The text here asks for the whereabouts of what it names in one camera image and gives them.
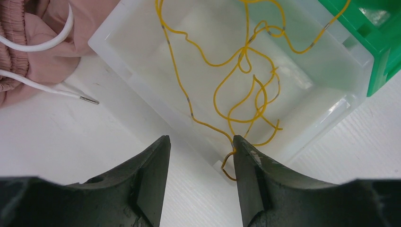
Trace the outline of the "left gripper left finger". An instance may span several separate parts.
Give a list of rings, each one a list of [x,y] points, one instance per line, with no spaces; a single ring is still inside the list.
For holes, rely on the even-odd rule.
[[[144,151],[84,183],[36,176],[0,179],[3,227],[157,227],[171,143],[161,136]]]

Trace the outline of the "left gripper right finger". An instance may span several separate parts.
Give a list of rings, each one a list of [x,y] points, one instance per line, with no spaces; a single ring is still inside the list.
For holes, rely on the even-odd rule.
[[[317,180],[233,138],[237,190],[245,227],[398,227],[399,179]]]

